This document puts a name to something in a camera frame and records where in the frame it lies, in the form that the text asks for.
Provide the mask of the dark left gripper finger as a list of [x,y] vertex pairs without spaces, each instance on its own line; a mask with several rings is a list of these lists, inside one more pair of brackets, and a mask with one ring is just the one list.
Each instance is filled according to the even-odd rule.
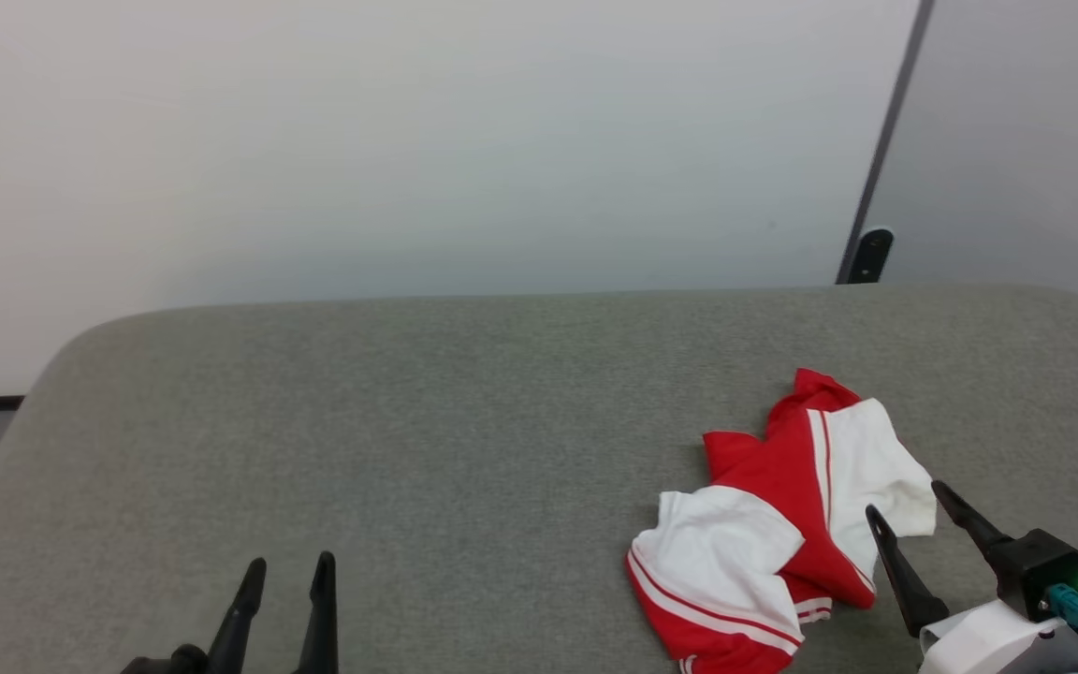
[[207,652],[207,673],[241,673],[251,625],[264,596],[266,573],[264,558],[248,564]]
[[299,656],[296,673],[338,673],[338,609],[335,558],[318,554],[310,584],[310,618]]

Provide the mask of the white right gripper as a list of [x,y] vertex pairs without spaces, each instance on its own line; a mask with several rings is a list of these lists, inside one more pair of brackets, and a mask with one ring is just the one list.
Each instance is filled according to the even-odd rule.
[[[1012,542],[957,491],[932,479],[932,494],[955,526],[996,567],[994,550]],[[1000,600],[950,617],[902,553],[889,521],[868,505],[865,515],[882,567],[912,638],[920,638],[920,673],[1078,673],[1078,633],[1059,618],[1032,623]]]

